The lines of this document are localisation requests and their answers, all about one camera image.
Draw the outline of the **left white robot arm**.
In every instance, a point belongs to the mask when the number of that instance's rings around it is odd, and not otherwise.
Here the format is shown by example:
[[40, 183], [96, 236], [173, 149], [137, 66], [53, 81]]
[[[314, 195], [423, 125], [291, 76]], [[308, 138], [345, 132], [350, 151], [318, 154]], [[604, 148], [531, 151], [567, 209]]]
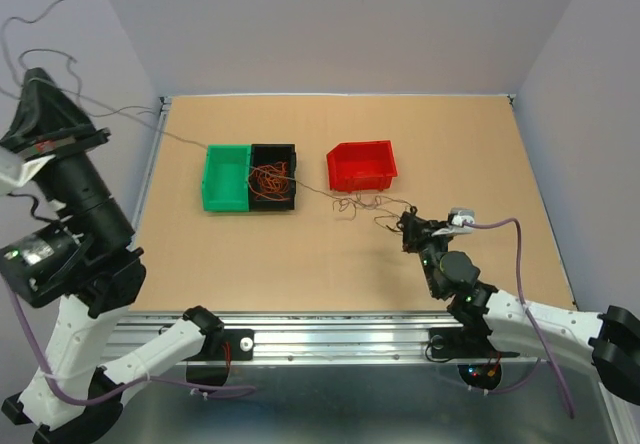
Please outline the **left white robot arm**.
[[1, 140], [1, 191], [19, 196], [34, 183], [55, 215], [2, 249], [1, 274], [16, 310], [57, 303], [59, 311], [48, 345], [36, 350], [34, 377], [4, 400], [2, 412], [16, 425], [34, 425], [37, 443], [99, 440], [149, 383], [222, 348], [222, 320], [197, 306], [140, 348], [103, 361], [146, 277], [133, 227], [89, 158], [109, 136], [45, 70], [26, 71]]

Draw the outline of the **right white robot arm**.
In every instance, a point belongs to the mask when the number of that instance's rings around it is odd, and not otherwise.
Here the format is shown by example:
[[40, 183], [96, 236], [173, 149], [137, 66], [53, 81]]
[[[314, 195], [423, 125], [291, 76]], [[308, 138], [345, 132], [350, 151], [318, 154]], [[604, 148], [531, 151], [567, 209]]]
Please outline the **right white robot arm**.
[[478, 227], [473, 211], [460, 208], [438, 221], [423, 219], [410, 207], [396, 224], [403, 251], [420, 260], [431, 297], [446, 302], [448, 313], [461, 324], [463, 348], [472, 354], [491, 348], [546, 362], [569, 412], [574, 403], [564, 369], [587, 375], [618, 398], [638, 404], [638, 318], [615, 305], [604, 312], [545, 305], [527, 299], [521, 283], [510, 294], [483, 282], [471, 258], [449, 247], [454, 237]]

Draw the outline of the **red plastic bin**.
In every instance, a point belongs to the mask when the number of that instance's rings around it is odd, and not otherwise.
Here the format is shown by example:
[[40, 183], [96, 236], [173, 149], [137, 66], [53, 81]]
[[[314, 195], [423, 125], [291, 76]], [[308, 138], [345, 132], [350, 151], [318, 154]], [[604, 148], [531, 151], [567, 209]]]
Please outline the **red plastic bin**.
[[343, 142], [326, 159], [329, 188], [336, 192], [384, 191], [398, 176], [390, 140]]

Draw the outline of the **black plastic bin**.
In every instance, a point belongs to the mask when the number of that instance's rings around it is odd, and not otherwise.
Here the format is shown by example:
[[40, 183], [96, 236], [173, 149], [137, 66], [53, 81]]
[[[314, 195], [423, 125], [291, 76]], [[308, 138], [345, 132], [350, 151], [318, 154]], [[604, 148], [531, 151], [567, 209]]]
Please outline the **black plastic bin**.
[[294, 144], [252, 144], [248, 176], [249, 210], [295, 208], [297, 156]]

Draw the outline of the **green plastic bin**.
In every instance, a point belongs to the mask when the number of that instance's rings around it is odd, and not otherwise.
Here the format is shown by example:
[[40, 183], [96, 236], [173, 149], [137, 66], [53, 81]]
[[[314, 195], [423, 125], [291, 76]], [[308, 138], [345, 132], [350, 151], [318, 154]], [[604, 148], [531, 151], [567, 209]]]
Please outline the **green plastic bin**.
[[209, 145], [201, 182], [206, 212], [249, 211], [249, 145]]

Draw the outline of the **aluminium table side frame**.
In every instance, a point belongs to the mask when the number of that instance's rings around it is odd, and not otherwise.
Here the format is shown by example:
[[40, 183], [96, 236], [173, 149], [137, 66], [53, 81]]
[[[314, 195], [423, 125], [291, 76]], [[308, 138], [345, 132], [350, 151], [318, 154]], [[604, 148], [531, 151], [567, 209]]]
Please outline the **aluminium table side frame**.
[[132, 238], [132, 241], [129, 245], [130, 251], [134, 251], [137, 248], [138, 231], [141, 226], [146, 201], [151, 188], [153, 173], [155, 171], [157, 157], [163, 140], [163, 132], [166, 130], [167, 118], [171, 107], [171, 102], [171, 96], [161, 96], [159, 98], [159, 107], [157, 110], [140, 108], [137, 109], [134, 114], [131, 114], [125, 109], [122, 109], [119, 112], [120, 115], [126, 116], [129, 119], [133, 119], [135, 122], [141, 124], [153, 134], [145, 170], [143, 173], [142, 184], [139, 189], [135, 210], [131, 220], [131, 224], [134, 228], [134, 237]]

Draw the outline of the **aluminium mounting rail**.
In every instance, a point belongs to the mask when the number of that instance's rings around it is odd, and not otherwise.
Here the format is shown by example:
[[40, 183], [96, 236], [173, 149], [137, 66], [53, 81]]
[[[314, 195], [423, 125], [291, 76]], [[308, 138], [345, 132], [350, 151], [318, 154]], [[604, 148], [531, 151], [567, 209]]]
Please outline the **aluminium mounting rail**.
[[438, 329], [455, 327], [443, 312], [222, 313], [227, 331], [254, 332], [253, 358], [239, 366], [422, 364]]

